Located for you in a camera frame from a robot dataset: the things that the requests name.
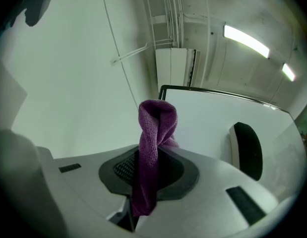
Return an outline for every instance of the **white cable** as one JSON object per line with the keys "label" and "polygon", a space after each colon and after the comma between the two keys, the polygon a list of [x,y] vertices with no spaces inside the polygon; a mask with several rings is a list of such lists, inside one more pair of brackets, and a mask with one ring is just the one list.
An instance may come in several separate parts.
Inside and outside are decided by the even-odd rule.
{"label": "white cable", "polygon": [[200,88],[202,88],[203,86],[203,82],[204,82],[204,78],[205,78],[205,73],[206,73],[206,66],[208,63],[208,54],[209,54],[209,43],[210,43],[210,31],[211,31],[211,20],[210,20],[210,16],[209,16],[209,8],[208,8],[208,1],[205,0],[206,2],[206,10],[207,10],[207,51],[206,51],[206,57],[205,57],[205,64],[204,64],[204,69],[203,69],[203,75],[202,75],[202,79],[201,79],[201,84],[200,84]]}
{"label": "white cable", "polygon": [[283,82],[283,78],[284,78],[284,76],[282,75],[281,80],[280,80],[280,83],[279,83],[279,86],[278,86],[276,92],[274,93],[274,95],[272,96],[271,100],[269,101],[269,104],[271,104],[273,98],[276,96],[277,92],[279,91],[279,88],[280,88],[280,86],[281,86],[281,83]]}
{"label": "white cable", "polygon": [[166,0],[164,1],[164,8],[165,8],[165,19],[167,21],[167,28],[168,28],[168,38],[170,38],[170,29],[169,29],[169,14],[167,12],[167,4],[166,4]]}
{"label": "white cable", "polygon": [[163,41],[169,41],[169,40],[170,40],[170,38],[164,39],[164,40],[159,40],[159,41],[156,41],[156,43],[157,43],[157,42],[163,42]]}
{"label": "white cable", "polygon": [[[116,47],[116,51],[117,51],[118,56],[119,56],[119,49],[118,49],[118,46],[117,46],[117,43],[116,43],[116,39],[115,39],[115,35],[114,35],[114,31],[113,31],[112,24],[111,24],[111,22],[110,22],[110,18],[109,18],[109,14],[108,14],[108,10],[107,10],[106,1],[103,0],[103,2],[104,2],[105,12],[106,12],[107,20],[108,20],[108,23],[109,23],[110,31],[111,31],[111,33],[112,33],[112,37],[113,37],[113,40],[114,40],[114,44],[115,44],[115,47]],[[133,92],[132,92],[131,85],[130,85],[130,82],[129,82],[129,80],[128,80],[127,74],[126,74],[126,72],[125,72],[125,70],[124,70],[123,64],[122,64],[122,68],[123,68],[123,74],[124,74],[124,77],[125,77],[125,79],[126,79],[126,81],[127,81],[127,85],[128,85],[130,94],[131,94],[131,96],[132,96],[132,98],[133,98],[135,107],[136,107],[136,109],[138,110],[138,103],[137,103],[137,101],[135,100],[135,96],[134,96],[134,94],[133,94]]]}
{"label": "white cable", "polygon": [[156,50],[156,47],[155,47],[155,37],[154,37],[154,29],[153,29],[152,15],[151,15],[151,8],[150,8],[150,2],[149,2],[149,0],[147,0],[147,2],[148,2],[149,15],[150,15],[150,21],[151,21],[151,29],[152,29],[153,45],[154,45],[154,50]]}

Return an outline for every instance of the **white panel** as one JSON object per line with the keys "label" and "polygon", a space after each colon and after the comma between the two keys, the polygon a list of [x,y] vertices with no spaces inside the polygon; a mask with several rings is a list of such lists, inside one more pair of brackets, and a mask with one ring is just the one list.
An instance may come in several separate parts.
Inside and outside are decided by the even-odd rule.
{"label": "white panel", "polygon": [[171,49],[171,85],[183,86],[187,49]]}
{"label": "white panel", "polygon": [[171,84],[171,49],[157,49],[158,91],[161,86]]}
{"label": "white panel", "polygon": [[232,161],[229,129],[237,122],[256,132],[263,155],[259,182],[281,201],[298,192],[307,173],[305,149],[291,116],[246,99],[205,92],[167,90],[178,111],[175,139],[180,147]]}

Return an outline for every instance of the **white pipe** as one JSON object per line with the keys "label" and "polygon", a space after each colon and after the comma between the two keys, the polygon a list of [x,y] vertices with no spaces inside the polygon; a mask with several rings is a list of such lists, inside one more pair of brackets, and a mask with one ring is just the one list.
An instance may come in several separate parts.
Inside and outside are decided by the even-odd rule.
{"label": "white pipe", "polygon": [[206,66],[208,63],[208,54],[209,54],[209,43],[210,43],[210,32],[211,32],[211,20],[210,20],[210,16],[209,16],[209,8],[208,8],[208,1],[205,0],[206,2],[206,10],[207,10],[207,51],[206,51],[206,57],[205,57],[205,64],[204,64],[204,69],[203,69],[203,75],[202,75],[202,79],[201,79],[201,84],[200,84],[200,88],[202,88],[203,86],[203,82],[204,82],[204,78],[205,78],[205,73],[206,73]]}
{"label": "white pipe", "polygon": [[176,28],[177,28],[177,42],[178,42],[178,48],[180,47],[180,42],[179,42],[179,21],[178,21],[178,12],[177,12],[177,6],[175,3],[175,0],[173,0],[173,5],[174,5],[174,13],[176,16]]}
{"label": "white pipe", "polygon": [[[156,42],[169,41],[169,40],[170,40],[170,39],[164,39],[164,40],[159,40],[159,41],[156,41]],[[148,48],[150,48],[150,47],[160,46],[160,45],[166,45],[166,44],[171,44],[171,43],[168,42],[168,43],[161,43],[161,44],[156,44],[156,45],[148,46],[148,44],[150,44],[150,43],[151,43],[151,42],[147,42],[147,43],[145,44],[145,46],[142,47],[142,48],[133,50],[133,51],[127,53],[127,54],[124,54],[123,56],[119,56],[119,57],[116,58],[116,59],[112,59],[112,60],[110,61],[111,65],[114,66],[116,63],[122,62],[123,60],[125,60],[125,59],[127,59],[127,58],[129,58],[129,57],[131,57],[131,56],[133,56],[133,55],[135,55],[135,54],[137,54],[137,53],[140,53],[140,52],[142,52],[142,51],[145,51],[146,49],[148,49]]]}
{"label": "white pipe", "polygon": [[180,0],[180,13],[181,13],[181,17],[182,17],[182,41],[181,41],[181,45],[183,46],[183,43],[184,43],[184,17],[183,17],[183,5],[182,5],[182,0]]}
{"label": "white pipe", "polygon": [[178,5],[179,5],[179,11],[180,11],[180,27],[181,27],[181,41],[179,41],[180,48],[182,47],[182,17],[181,17],[181,5],[180,5],[180,0],[178,0]]}
{"label": "white pipe", "polygon": [[171,12],[171,8],[170,8],[170,1],[169,0],[167,0],[167,7],[168,7],[168,21],[169,21],[169,32],[170,32],[169,38],[172,41],[173,40],[173,32],[171,30],[171,27],[173,27],[172,26],[172,12]]}
{"label": "white pipe", "polygon": [[172,13],[172,7],[171,7],[171,0],[169,1],[169,9],[171,14],[171,24],[172,24],[172,40],[174,41],[174,19],[173,19],[173,13]]}
{"label": "white pipe", "polygon": [[150,8],[150,2],[148,2],[148,7],[149,7],[149,16],[150,16],[150,21],[151,21],[151,29],[152,29],[152,36],[153,36],[153,45],[154,45],[154,50],[156,50],[156,45],[155,45],[155,37],[154,37],[154,29],[153,29],[153,23],[152,23],[152,15],[151,15],[151,8]]}
{"label": "white pipe", "polygon": [[165,8],[165,18],[166,18],[166,21],[167,21],[167,28],[168,28],[168,38],[170,38],[170,29],[169,29],[169,14],[167,12],[167,4],[166,4],[166,1],[164,1],[164,8]]}

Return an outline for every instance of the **air conditioner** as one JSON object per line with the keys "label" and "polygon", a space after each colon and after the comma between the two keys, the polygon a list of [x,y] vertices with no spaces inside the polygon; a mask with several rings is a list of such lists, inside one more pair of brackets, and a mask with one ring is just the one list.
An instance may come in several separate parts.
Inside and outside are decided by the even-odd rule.
{"label": "air conditioner", "polygon": [[193,86],[200,58],[200,50],[157,49],[158,90],[163,85]]}

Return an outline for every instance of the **black padded cushion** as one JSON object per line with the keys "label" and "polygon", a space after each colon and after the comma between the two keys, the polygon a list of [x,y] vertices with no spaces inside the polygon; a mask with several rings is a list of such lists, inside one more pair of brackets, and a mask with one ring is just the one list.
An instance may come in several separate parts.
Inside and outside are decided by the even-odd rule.
{"label": "black padded cushion", "polygon": [[234,125],[238,141],[240,170],[254,180],[262,174],[262,151],[259,139],[254,130],[245,123]]}

